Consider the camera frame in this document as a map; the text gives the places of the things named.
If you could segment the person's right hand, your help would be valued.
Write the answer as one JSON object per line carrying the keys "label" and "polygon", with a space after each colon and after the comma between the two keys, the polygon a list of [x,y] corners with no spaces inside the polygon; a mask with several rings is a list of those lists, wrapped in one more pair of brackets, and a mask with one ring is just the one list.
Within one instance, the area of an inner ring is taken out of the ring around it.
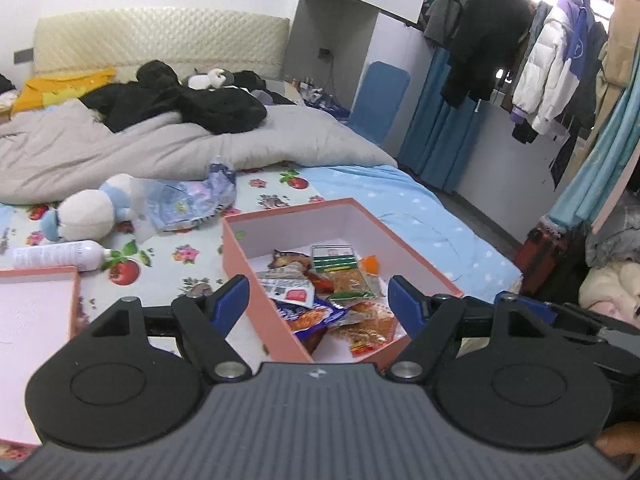
{"label": "person's right hand", "polygon": [[631,455],[635,462],[640,454],[640,424],[622,422],[606,428],[597,438],[596,447],[608,457]]}

